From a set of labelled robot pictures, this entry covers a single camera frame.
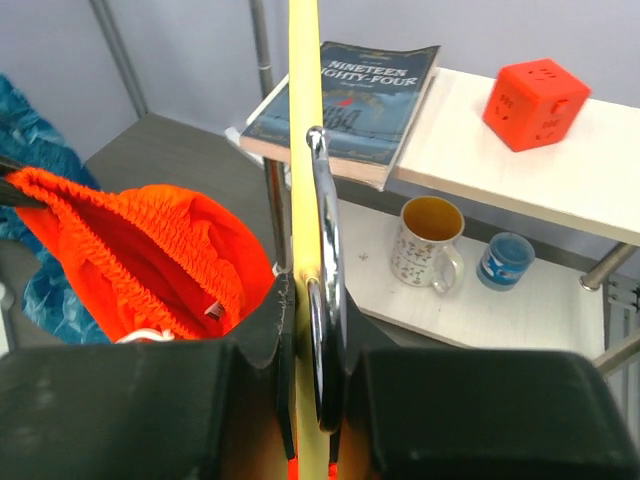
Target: book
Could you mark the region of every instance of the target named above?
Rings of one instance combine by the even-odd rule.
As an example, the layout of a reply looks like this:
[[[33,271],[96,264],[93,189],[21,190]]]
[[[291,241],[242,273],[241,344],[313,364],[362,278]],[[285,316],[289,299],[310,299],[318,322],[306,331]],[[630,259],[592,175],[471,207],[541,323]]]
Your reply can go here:
[[[321,45],[323,117],[334,176],[384,189],[427,96],[439,51],[440,46],[390,51]],[[290,162],[288,76],[247,123],[240,135],[243,149]]]

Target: blue plastic bag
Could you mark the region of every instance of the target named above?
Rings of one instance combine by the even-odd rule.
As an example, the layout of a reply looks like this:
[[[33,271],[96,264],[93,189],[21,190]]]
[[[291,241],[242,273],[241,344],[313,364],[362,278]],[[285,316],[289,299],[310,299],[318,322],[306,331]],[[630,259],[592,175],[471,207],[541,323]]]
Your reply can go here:
[[[3,74],[0,74],[0,155],[99,189],[62,135],[40,117]],[[110,343],[71,288],[60,263],[13,208],[0,207],[0,239],[23,243],[42,263],[22,296],[22,310],[27,318],[65,343]]]

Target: mug handle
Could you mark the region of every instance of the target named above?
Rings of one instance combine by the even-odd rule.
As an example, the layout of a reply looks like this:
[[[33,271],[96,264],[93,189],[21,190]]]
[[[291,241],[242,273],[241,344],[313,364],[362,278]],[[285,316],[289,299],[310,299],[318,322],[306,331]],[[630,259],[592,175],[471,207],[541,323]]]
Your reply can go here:
[[[444,267],[445,263],[449,262],[453,266],[454,276],[453,283],[449,284],[444,279]],[[458,253],[458,251],[454,248],[453,245],[445,245],[439,255],[438,262],[436,264],[435,276],[431,281],[433,288],[436,289],[438,293],[447,293],[449,290],[457,287],[464,278],[464,261],[462,260],[462,256]]]

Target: red box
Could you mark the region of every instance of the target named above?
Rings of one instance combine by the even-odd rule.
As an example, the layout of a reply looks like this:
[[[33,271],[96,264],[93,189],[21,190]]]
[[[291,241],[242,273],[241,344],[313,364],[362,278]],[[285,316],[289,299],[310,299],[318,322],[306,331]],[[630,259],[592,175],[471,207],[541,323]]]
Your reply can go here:
[[[550,58],[498,73],[482,119],[511,150],[559,142],[591,89]]]

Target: yellow stick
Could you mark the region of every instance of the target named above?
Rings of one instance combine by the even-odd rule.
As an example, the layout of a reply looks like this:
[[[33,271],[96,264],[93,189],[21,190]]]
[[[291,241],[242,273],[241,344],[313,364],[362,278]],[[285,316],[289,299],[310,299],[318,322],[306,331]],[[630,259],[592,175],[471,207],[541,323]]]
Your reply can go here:
[[[289,0],[289,117],[296,312],[296,426],[300,480],[326,480],[329,436],[316,419],[306,284],[320,272],[320,232],[307,130],[322,125],[317,0]]]

